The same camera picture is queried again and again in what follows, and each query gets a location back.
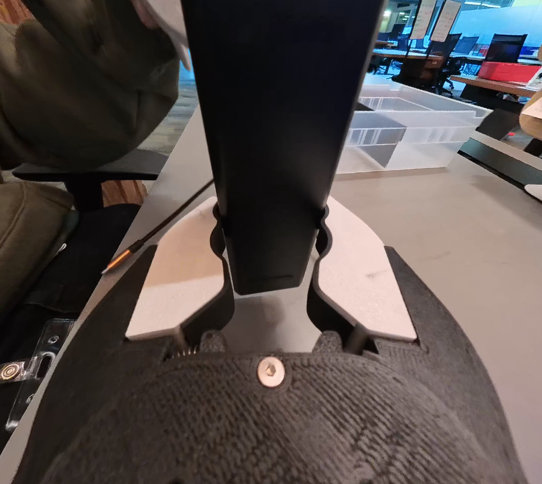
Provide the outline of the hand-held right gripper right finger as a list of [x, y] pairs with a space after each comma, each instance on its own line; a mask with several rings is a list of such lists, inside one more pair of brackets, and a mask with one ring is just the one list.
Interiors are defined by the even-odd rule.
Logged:
[[417, 339], [415, 327], [379, 236], [329, 197], [316, 238], [308, 316], [343, 343], [356, 327], [370, 338]]

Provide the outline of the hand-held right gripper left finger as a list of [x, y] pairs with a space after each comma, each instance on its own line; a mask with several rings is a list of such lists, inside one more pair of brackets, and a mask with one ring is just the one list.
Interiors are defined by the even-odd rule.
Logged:
[[130, 341], [199, 342], [235, 311], [216, 197], [177, 221], [160, 239], [127, 326]]

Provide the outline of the black USB hub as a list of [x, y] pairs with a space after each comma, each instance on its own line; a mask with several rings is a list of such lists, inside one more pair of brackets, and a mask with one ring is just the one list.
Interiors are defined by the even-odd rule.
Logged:
[[388, 0], [181, 0], [234, 290], [297, 287]]

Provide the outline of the person's left forearm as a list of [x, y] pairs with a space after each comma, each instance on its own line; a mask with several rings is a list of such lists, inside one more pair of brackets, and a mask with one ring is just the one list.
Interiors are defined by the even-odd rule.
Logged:
[[1, 22], [1, 169], [88, 170], [153, 133], [178, 98], [180, 57], [136, 0], [21, 0]]

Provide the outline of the grey desk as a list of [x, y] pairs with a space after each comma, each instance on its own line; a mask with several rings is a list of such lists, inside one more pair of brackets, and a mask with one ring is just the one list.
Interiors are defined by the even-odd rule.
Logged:
[[[210, 178], [200, 109], [119, 250]], [[447, 169], [339, 175], [331, 195], [393, 247], [482, 359], [529, 483], [541, 483], [541, 203], [457, 155]], [[318, 330], [302, 287], [242, 296], [225, 336], [235, 352], [309, 351]]]

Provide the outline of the clear plastic bin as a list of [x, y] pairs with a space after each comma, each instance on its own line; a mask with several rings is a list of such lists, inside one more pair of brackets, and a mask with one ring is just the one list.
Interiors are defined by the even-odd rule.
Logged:
[[445, 168], [491, 110], [370, 75], [337, 174]]

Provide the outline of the clear badge holder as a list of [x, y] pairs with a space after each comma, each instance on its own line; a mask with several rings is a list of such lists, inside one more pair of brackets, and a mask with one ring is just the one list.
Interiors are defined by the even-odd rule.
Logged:
[[11, 434], [67, 340], [75, 320], [48, 321], [29, 358], [1, 364], [1, 432]]

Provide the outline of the wooden office table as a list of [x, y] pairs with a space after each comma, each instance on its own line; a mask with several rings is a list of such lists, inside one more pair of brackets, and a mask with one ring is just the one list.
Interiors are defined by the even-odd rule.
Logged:
[[526, 87], [522, 83], [513, 83], [507, 81], [492, 81], [488, 79], [472, 77], [472, 76], [463, 76], [463, 75], [452, 75], [450, 77], [451, 81], [458, 83], [463, 83], [465, 85], [484, 88], [486, 90], [492, 90], [502, 94], [510, 94], [517, 97], [527, 97], [532, 98], [538, 90], [532, 90]]

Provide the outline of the instruction sheet on stand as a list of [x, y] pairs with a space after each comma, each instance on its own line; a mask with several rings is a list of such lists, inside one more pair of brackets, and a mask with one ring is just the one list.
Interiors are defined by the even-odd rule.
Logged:
[[541, 141], [541, 89], [523, 107], [519, 125], [525, 134]]

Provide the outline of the small red bin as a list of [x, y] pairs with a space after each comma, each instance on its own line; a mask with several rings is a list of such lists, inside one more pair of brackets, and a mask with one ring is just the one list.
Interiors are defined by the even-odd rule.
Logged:
[[484, 61], [478, 71], [478, 78], [489, 81], [527, 85], [541, 72], [541, 65], [527, 65], [518, 62]]

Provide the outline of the white paper sign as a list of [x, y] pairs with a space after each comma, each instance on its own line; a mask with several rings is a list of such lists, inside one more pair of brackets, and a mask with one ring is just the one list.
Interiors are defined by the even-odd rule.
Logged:
[[444, 42], [447, 39], [461, 6], [462, 2], [444, 0], [430, 36], [431, 42]]
[[409, 40], [423, 40], [435, 10], [437, 0], [419, 0], [416, 15], [412, 23]]

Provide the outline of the small black monitor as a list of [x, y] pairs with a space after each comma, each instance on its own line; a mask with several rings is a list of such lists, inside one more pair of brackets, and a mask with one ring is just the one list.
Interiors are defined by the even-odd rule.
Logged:
[[517, 63], [527, 34], [494, 34], [484, 62]]

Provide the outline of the black desk rail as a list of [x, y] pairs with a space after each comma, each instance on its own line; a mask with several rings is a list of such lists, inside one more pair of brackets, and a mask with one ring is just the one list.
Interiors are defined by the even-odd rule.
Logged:
[[518, 188], [541, 185], [541, 158], [490, 136], [474, 132], [458, 153]]

